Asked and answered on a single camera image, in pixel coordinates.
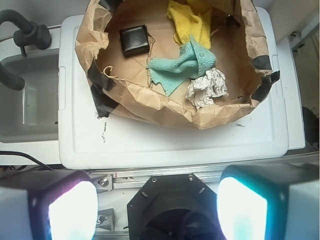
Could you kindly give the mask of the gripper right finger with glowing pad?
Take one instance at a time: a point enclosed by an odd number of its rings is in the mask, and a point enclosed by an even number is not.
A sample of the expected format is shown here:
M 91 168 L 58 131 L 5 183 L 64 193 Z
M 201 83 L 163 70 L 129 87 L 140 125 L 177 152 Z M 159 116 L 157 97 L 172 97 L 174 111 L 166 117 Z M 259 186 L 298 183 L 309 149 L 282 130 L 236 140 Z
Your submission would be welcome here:
M 229 165 L 217 188 L 217 215 L 228 240 L 318 240 L 320 167 Z

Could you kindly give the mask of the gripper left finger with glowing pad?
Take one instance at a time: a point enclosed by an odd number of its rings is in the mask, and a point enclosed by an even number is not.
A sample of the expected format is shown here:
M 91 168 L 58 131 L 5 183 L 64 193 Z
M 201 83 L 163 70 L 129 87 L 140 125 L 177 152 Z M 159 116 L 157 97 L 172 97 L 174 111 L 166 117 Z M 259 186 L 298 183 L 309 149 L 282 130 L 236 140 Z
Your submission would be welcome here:
M 91 240 L 98 193 L 83 170 L 0 174 L 2 240 Z

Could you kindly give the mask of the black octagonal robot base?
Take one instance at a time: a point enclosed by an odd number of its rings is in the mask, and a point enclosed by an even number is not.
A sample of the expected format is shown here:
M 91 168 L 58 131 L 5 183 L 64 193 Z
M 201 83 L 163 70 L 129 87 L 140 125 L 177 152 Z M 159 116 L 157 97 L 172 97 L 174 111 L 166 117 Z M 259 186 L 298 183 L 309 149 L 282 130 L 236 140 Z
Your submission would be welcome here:
M 127 204 L 131 240 L 223 240 L 217 194 L 193 173 L 151 176 Z

